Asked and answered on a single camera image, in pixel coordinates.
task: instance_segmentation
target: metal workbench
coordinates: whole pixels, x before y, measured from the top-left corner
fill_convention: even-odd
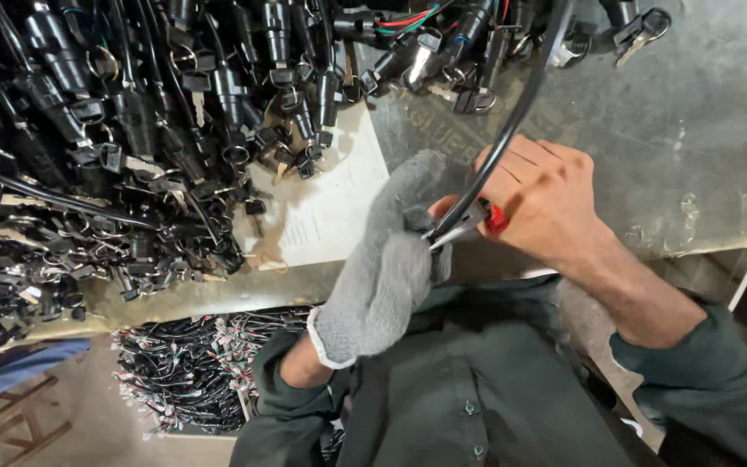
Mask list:
[[[613,69],[611,54],[553,70],[522,132],[593,156],[596,211],[638,256],[747,247],[747,2],[656,5],[674,19],[665,37],[623,69]],[[603,12],[599,23],[606,23]],[[363,66],[378,57],[365,48],[356,52]],[[507,67],[501,98],[487,115],[454,115],[437,96],[401,90],[368,98],[389,170],[421,148],[437,149],[449,155],[451,170],[429,197],[461,191],[468,165],[492,142],[526,73],[517,64]],[[458,246],[456,279],[507,277],[517,253],[499,248]],[[316,303],[327,298],[341,267],[328,262],[286,274],[243,270],[227,282],[183,282],[132,303],[122,303],[116,285],[95,280],[84,287],[91,311],[85,323],[48,323],[32,340]]]

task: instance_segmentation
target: gloved hand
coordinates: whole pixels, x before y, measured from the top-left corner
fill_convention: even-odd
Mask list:
[[[442,154],[422,150],[400,165],[371,204],[365,234],[333,293],[307,319],[322,365],[345,368],[394,345],[431,284],[451,274],[451,245],[431,255],[421,234],[434,219],[418,196],[441,179]]]

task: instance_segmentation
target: concrete floor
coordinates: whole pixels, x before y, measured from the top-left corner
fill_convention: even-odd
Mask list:
[[[563,300],[562,313],[574,339],[587,349],[640,421],[644,427],[644,441],[658,448],[662,433],[642,417],[630,397],[642,378],[613,361],[607,340],[614,327],[606,312],[568,281],[559,286],[559,291]],[[88,352],[51,371],[60,382],[39,400],[37,415],[47,430],[65,419],[71,420],[74,428],[27,461],[26,467],[227,465],[233,449],[232,439],[159,439],[144,435],[154,427],[153,418],[147,416],[147,412],[138,411],[136,404],[127,406],[120,398],[117,382],[111,377],[111,371],[117,368],[116,360],[117,351],[110,350],[110,337],[104,335],[92,339]],[[14,450],[0,445],[0,462],[13,455]]]

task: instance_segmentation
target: red wire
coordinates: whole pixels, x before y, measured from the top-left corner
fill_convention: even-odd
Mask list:
[[[428,10],[418,14],[417,16],[410,17],[409,19],[401,19],[399,21],[383,21],[383,22],[377,22],[377,24],[379,24],[379,26],[404,26],[406,24],[411,24],[412,22],[417,21],[419,18],[423,16],[428,15],[428,12],[430,12],[430,10],[431,9],[429,8]]]

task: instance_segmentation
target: shirt sleeve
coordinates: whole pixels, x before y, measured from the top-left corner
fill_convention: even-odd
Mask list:
[[[256,416],[238,431],[230,467],[321,466],[319,438],[333,430],[348,390],[346,372],[335,371],[327,384],[308,389],[289,386],[279,364],[298,336],[275,335],[255,357]]]
[[[656,426],[684,426],[747,462],[747,345],[727,308],[696,302],[708,317],[679,344],[648,349],[615,333],[613,357],[644,376],[633,398]]]

